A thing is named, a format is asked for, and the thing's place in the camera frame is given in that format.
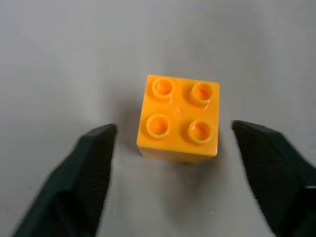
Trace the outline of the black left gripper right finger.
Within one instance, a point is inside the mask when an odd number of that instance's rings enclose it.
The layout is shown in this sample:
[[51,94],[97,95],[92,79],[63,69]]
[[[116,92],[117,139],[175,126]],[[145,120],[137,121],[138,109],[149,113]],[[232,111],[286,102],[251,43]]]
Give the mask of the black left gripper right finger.
[[278,131],[234,120],[245,174],[276,237],[316,237],[316,168]]

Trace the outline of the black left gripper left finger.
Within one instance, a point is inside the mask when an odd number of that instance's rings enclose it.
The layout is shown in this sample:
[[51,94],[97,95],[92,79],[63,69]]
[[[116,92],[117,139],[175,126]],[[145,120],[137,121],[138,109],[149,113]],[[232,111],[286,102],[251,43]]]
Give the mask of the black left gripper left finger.
[[96,237],[111,179],[117,126],[82,135],[51,173],[12,237]]

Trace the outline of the yellow studded building block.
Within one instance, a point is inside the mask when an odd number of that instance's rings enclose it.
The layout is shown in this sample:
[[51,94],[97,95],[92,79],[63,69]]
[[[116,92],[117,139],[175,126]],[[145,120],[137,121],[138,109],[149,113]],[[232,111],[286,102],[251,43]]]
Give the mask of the yellow studded building block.
[[137,147],[146,158],[193,163],[218,154],[220,85],[148,75]]

